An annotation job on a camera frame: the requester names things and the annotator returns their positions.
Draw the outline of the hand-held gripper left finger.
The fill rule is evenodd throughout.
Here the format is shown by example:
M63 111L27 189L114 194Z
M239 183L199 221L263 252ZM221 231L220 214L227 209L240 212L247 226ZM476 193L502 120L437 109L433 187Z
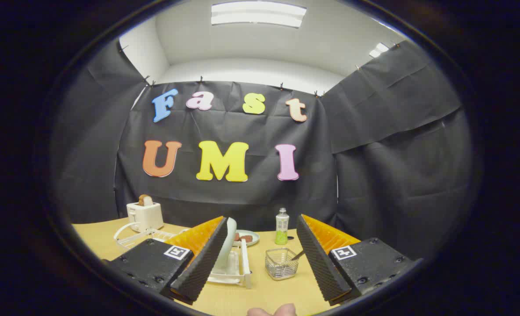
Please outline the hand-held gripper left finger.
M219 216L165 241L148 238L103 262L146 290L192 305L228 236L227 220Z

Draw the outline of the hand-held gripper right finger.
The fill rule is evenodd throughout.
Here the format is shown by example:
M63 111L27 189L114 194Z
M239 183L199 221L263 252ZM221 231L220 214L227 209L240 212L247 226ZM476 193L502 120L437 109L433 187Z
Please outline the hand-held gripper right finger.
M359 240L307 215L297 236L325 301L345 304L402 279L422 259L412 260L383 240Z

